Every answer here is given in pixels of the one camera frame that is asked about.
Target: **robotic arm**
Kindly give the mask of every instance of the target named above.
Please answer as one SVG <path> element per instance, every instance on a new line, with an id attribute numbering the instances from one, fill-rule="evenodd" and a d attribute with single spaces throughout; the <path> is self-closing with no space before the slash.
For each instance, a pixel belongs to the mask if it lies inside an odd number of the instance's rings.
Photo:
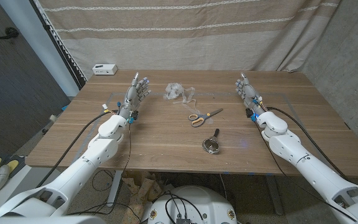
<path id="1" fill-rule="evenodd" d="M 246 76 L 243 73 L 241 75 L 242 80 L 236 82 L 236 91 L 244 100 L 247 116 L 264 128 L 262 136 L 272 152 L 298 169 L 328 204 L 352 218 L 331 208 L 339 222 L 358 222 L 358 185 L 344 180 L 308 152 L 301 145 L 299 137 L 288 130 L 287 123 L 266 110 L 262 97 L 249 84 Z"/>
<path id="2" fill-rule="evenodd" d="M 42 187 L 22 192 L 0 208 L 0 217 L 56 217 L 64 215 L 74 196 L 104 162 L 112 158 L 122 141 L 125 130 L 132 123 L 140 102 L 150 93 L 149 81 L 132 80 L 118 115 L 112 115 L 99 127 L 99 133 L 89 142 L 85 153 L 54 181 Z"/>

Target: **magnifying glass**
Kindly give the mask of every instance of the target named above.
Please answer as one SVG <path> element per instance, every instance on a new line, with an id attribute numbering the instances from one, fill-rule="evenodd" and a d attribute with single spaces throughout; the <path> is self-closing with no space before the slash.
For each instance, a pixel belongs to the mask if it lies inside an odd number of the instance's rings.
<path id="1" fill-rule="evenodd" d="M 203 148 L 205 151 L 211 153 L 211 154 L 217 154 L 219 152 L 219 144 L 217 140 L 217 136 L 219 134 L 219 129 L 217 128 L 215 130 L 214 136 L 205 139 L 203 141 Z"/>

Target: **striped curtain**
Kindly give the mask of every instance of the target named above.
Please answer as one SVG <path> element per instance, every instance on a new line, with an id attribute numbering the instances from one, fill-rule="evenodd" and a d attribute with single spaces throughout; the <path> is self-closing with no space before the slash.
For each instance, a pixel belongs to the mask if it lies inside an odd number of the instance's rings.
<path id="1" fill-rule="evenodd" d="M 340 0 L 39 0 L 87 77 L 136 70 L 302 65 Z"/>

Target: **table leg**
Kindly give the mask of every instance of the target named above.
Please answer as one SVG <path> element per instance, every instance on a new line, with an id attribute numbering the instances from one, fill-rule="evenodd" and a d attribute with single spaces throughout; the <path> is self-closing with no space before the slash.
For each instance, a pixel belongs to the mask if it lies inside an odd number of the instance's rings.
<path id="1" fill-rule="evenodd" d="M 116 170 L 116 173 L 114 174 L 114 178 L 112 179 L 110 194 L 109 194 L 109 198 L 107 199 L 107 203 L 108 203 L 107 206 L 109 207 L 112 207 L 114 205 L 113 203 L 116 201 L 119 183 L 121 182 L 122 172 L 123 172 L 122 170 Z"/>
<path id="2" fill-rule="evenodd" d="M 277 215 L 283 215 L 284 209 L 281 203 L 280 194 L 278 193 L 276 178 L 272 175 L 266 176 L 266 182 L 270 197 L 272 198 L 274 212 Z"/>

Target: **wire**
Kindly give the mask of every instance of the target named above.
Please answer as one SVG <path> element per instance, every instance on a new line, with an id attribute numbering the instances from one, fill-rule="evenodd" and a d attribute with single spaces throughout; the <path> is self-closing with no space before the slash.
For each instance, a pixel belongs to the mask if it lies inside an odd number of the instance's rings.
<path id="1" fill-rule="evenodd" d="M 321 153 L 321 155 L 323 155 L 323 157 L 332 165 L 332 167 L 339 173 L 339 175 L 342 176 L 343 179 L 349 181 L 346 177 L 346 175 L 344 173 L 342 173 L 342 171 L 335 166 L 335 164 L 328 158 L 328 156 L 325 155 L 325 153 L 323 152 L 323 150 L 321 150 L 321 148 L 315 143 L 315 141 L 313 140 L 313 138 L 309 135 L 309 133 L 307 132 L 307 130 L 295 119 L 293 118 L 291 115 L 289 115 L 288 113 L 286 113 L 285 111 L 282 111 L 278 108 L 272 107 L 272 106 L 268 106 L 267 107 L 268 110 L 276 110 L 282 114 L 284 114 L 285 116 L 289 117 L 293 122 L 295 122 L 299 128 L 302 129 L 302 131 L 304 132 L 304 134 L 306 135 L 306 137 L 308 137 L 308 139 L 311 141 L 311 143 L 317 148 L 317 150 Z"/>
<path id="2" fill-rule="evenodd" d="M 104 212 L 89 212 L 89 210 L 91 210 L 91 209 L 94 209 L 94 208 L 96 208 L 96 207 L 100 207 L 100 206 L 103 206 L 103 205 L 107 205 L 107 204 L 116 204 L 116 205 L 122 205 L 122 206 L 124 206 L 124 207 L 127 207 L 127 208 L 129 208 L 131 211 L 132 211 L 132 213 L 136 216 L 136 218 L 142 223 L 142 220 L 135 214 L 135 212 L 133 211 L 133 209 L 131 209 L 130 208 L 130 206 L 128 206 L 128 205 L 124 205 L 124 204 L 122 204 L 122 203 L 117 203 L 117 202 L 108 202 L 108 203 L 102 203 L 102 204 L 100 204 L 100 205 L 96 205 L 96 206 L 93 206 L 93 207 L 91 207 L 91 208 L 89 208 L 89 209 L 87 209 L 87 210 L 85 210 L 85 211 L 82 211 L 82 212 L 73 212 L 73 213 L 69 213 L 69 214 L 67 214 L 67 215 L 81 215 L 81 214 L 83 214 L 83 213 L 90 213 L 90 214 L 100 214 L 100 215 L 109 215 L 109 214 L 111 214 L 111 212 L 113 211 L 113 209 L 111 209 L 110 210 L 110 212 L 108 212 L 108 213 L 104 213 Z"/>
<path id="3" fill-rule="evenodd" d="M 93 121 L 96 121 L 97 119 L 99 119 L 100 117 L 108 114 L 108 113 L 112 113 L 112 111 L 107 111 L 104 112 L 100 115 L 98 115 L 97 117 L 93 118 L 88 124 L 86 124 L 84 126 L 84 128 L 80 131 L 80 133 L 78 133 L 77 137 L 74 138 L 73 142 L 69 145 L 69 147 L 66 149 L 66 151 L 63 153 L 63 155 L 59 158 L 59 160 L 56 162 L 56 164 L 50 169 L 50 171 L 48 172 L 48 174 L 41 180 L 41 182 L 36 186 L 37 187 L 41 187 L 42 184 L 48 179 L 48 177 L 50 176 L 50 174 L 52 174 L 52 172 L 57 168 L 57 166 L 60 164 L 60 162 L 63 160 L 63 158 L 67 155 L 68 151 L 71 149 L 71 147 L 73 147 L 74 143 L 77 142 L 78 138 L 81 136 L 81 134 L 85 131 L 85 129 L 93 123 Z"/>
<path id="4" fill-rule="evenodd" d="M 263 138 L 262 132 L 261 132 L 261 130 L 259 129 L 258 124 L 255 123 L 255 125 L 256 125 L 257 129 L 259 130 L 260 136 Z M 300 189 L 304 190 L 306 193 L 310 194 L 311 196 L 313 196 L 315 199 L 319 200 L 320 202 L 325 203 L 326 205 L 330 206 L 331 208 L 333 208 L 333 209 L 339 211 L 340 213 L 342 213 L 343 215 L 345 215 L 347 218 L 350 218 L 352 221 L 357 222 L 357 220 L 355 220 L 354 218 L 352 218 L 350 215 L 348 215 L 348 214 L 346 214 L 346 213 L 340 211 L 338 208 L 336 208 L 336 207 L 334 207 L 333 205 L 327 203 L 327 202 L 324 201 L 323 199 L 317 197 L 315 194 L 309 192 L 309 191 L 306 190 L 304 187 L 302 187 L 302 186 L 300 186 L 298 183 L 296 183 L 291 177 L 287 176 L 286 173 L 284 173 L 284 171 L 281 169 L 280 165 L 278 164 L 276 158 L 275 158 L 274 155 L 273 155 L 272 150 L 270 150 L 270 147 L 269 147 L 269 145 L 267 144 L 267 142 L 266 142 L 265 140 L 264 140 L 264 143 L 265 143 L 265 145 L 267 146 L 268 151 L 269 151 L 270 154 L 272 155 L 273 160 L 274 160 L 274 162 L 276 163 L 278 169 L 280 169 L 281 173 L 282 173 L 286 178 L 288 178 L 293 184 L 295 184 L 295 185 L 298 186 Z"/>
<path id="5" fill-rule="evenodd" d="M 179 213 L 180 218 L 181 218 L 181 213 L 180 213 L 180 211 L 179 211 L 179 208 L 178 208 L 178 205 L 177 205 L 176 201 L 175 201 L 175 200 L 173 200 L 173 203 L 175 203 L 175 206 L 177 207 L 177 209 L 178 209 L 178 213 Z"/>
<path id="6" fill-rule="evenodd" d="M 105 172 L 109 177 L 111 177 L 111 181 L 112 181 L 112 179 L 113 179 L 113 176 L 112 176 L 112 173 L 111 173 L 109 170 L 99 170 L 99 171 L 93 176 L 93 178 L 92 178 L 92 187 L 93 187 L 93 189 L 94 189 L 95 191 L 98 191 L 98 192 L 103 192 L 103 191 L 105 191 L 105 190 L 110 189 L 111 185 L 110 185 L 109 187 L 107 187 L 106 189 L 102 189 L 102 190 L 97 189 L 97 188 L 94 186 L 94 178 L 95 178 L 100 172 Z"/>
<path id="7" fill-rule="evenodd" d="M 175 196 L 175 197 L 179 197 L 179 196 L 177 196 L 177 195 L 172 194 L 170 190 L 168 190 L 167 192 L 169 192 L 169 194 L 171 195 L 171 197 L 172 197 L 172 195 Z M 181 198 L 179 198 L 179 199 L 180 199 L 181 203 L 183 204 L 183 208 L 185 208 L 185 218 L 187 218 L 186 205 L 185 205 L 185 203 L 183 202 L 183 200 L 182 200 Z"/>
<path id="8" fill-rule="evenodd" d="M 124 167 L 124 170 L 122 170 L 122 173 L 124 173 L 125 169 L 126 169 L 127 166 L 128 166 L 129 159 L 131 158 L 131 151 L 132 151 L 131 124 L 129 124 L 129 155 L 128 155 L 127 164 L 125 164 L 125 167 Z"/>
<path id="9" fill-rule="evenodd" d="M 224 196 L 226 197 L 226 200 L 227 200 L 226 187 L 224 186 L 224 182 L 223 182 L 222 174 L 219 174 L 219 176 L 221 177 L 221 181 L 222 181 L 222 185 L 223 185 L 223 189 L 224 189 Z"/>
<path id="10" fill-rule="evenodd" d="M 201 212 L 198 210 L 198 208 L 197 208 L 195 205 L 193 205 L 193 203 L 191 203 L 189 200 L 187 200 L 187 199 L 185 199 L 185 198 L 181 198 L 181 197 L 178 197 L 178 196 L 176 196 L 176 198 L 182 199 L 182 200 L 188 202 L 191 206 L 193 206 L 193 207 L 196 209 L 196 211 L 198 212 L 198 214 L 200 215 L 201 221 L 203 221 L 203 224 L 205 224 L 204 218 L 203 218 L 203 216 L 201 215 Z M 173 224 L 176 224 L 176 223 L 172 220 L 172 217 L 169 215 L 169 213 L 168 213 L 168 208 L 167 208 L 168 202 L 171 201 L 171 200 L 173 200 L 173 199 L 175 199 L 175 198 L 170 198 L 170 199 L 168 199 L 167 202 L 165 203 L 165 212 L 167 213 L 168 218 L 171 220 L 171 222 L 172 222 Z"/>

